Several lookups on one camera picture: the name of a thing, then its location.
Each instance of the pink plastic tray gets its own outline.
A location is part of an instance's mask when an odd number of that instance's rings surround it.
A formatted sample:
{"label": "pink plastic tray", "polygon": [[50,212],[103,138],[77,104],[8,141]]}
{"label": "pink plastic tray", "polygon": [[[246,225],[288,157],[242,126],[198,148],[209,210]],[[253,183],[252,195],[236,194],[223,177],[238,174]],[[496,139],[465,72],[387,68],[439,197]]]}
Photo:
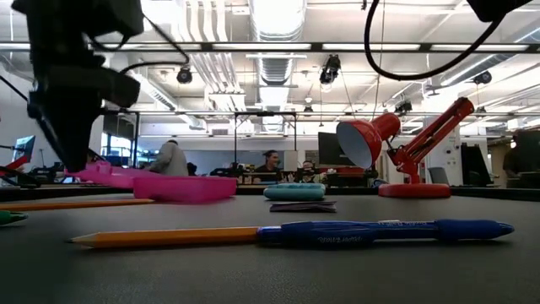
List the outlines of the pink plastic tray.
{"label": "pink plastic tray", "polygon": [[137,177],[133,180],[135,198],[176,203],[203,203],[236,194],[236,179],[228,177]]}
{"label": "pink plastic tray", "polygon": [[150,171],[114,167],[106,161],[97,161],[94,164],[86,165],[86,169],[83,171],[77,173],[66,172],[66,175],[122,189],[133,189],[133,179],[136,177],[163,177]]}
{"label": "pink plastic tray", "polygon": [[236,193],[235,178],[162,176],[144,170],[113,167],[106,161],[87,165],[81,172],[66,174],[106,186],[133,189],[135,198],[156,201],[201,203],[228,198]]}

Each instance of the red desk lamp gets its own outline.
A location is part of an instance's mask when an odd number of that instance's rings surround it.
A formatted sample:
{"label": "red desk lamp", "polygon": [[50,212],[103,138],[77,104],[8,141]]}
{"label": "red desk lamp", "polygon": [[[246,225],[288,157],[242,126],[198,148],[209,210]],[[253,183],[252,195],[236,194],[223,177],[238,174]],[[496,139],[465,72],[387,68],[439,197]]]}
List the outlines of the red desk lamp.
{"label": "red desk lamp", "polygon": [[[387,151],[397,171],[410,176],[409,184],[385,184],[379,186],[379,195],[390,198],[448,198],[450,187],[444,184],[420,183],[419,162],[459,125],[467,115],[474,112],[472,102],[459,98],[448,110],[420,132],[410,143]],[[345,155],[357,166],[370,168],[381,153],[382,141],[399,132],[401,122],[392,113],[385,113],[372,122],[349,121],[337,125],[337,139]]]}

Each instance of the table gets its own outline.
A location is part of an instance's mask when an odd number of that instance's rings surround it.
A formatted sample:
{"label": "table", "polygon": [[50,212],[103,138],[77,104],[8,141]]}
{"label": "table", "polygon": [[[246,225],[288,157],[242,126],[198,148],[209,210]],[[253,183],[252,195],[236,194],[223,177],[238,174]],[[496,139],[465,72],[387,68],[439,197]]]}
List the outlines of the table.
{"label": "table", "polygon": [[[2,303],[540,301],[539,203],[462,197],[423,201],[367,195],[327,198],[337,200],[336,214],[269,213],[261,196],[237,196],[202,206],[30,212],[25,222],[0,227]],[[62,243],[97,231],[440,218],[499,220],[514,225],[516,232],[498,242],[452,246],[384,242],[345,251],[255,245],[95,251]]]}

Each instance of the yellow pencil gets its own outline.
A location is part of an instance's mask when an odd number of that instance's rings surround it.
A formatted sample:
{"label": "yellow pencil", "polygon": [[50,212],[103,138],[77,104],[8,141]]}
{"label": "yellow pencil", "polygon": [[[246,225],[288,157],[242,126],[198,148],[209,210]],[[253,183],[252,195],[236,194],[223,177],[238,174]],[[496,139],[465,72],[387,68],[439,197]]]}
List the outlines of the yellow pencil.
{"label": "yellow pencil", "polygon": [[255,242],[259,227],[185,229],[169,231],[101,232],[79,236],[69,243],[93,248],[156,247],[186,244]]}
{"label": "yellow pencil", "polygon": [[69,203],[0,204],[0,210],[39,211],[39,210],[56,210],[56,209],[128,206],[128,205],[138,205],[138,204],[151,204],[153,202],[154,201],[152,199],[123,199],[123,200],[69,202]]}

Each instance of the computer monitor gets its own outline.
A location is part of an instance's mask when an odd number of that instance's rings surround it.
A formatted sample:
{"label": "computer monitor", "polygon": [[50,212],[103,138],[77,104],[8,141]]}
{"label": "computer monitor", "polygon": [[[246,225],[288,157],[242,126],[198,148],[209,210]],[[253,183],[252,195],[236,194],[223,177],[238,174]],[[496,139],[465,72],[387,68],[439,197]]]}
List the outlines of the computer monitor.
{"label": "computer monitor", "polygon": [[319,132],[319,166],[355,166],[341,149],[335,133]]}
{"label": "computer monitor", "polygon": [[464,185],[485,187],[492,183],[482,151],[477,145],[462,145],[462,175]]}
{"label": "computer monitor", "polygon": [[34,150],[34,142],[35,136],[17,139],[12,161],[16,161],[19,158],[26,156],[26,163],[30,163],[32,160],[32,151]]}
{"label": "computer monitor", "polygon": [[540,131],[519,132],[516,147],[520,171],[540,171]]}

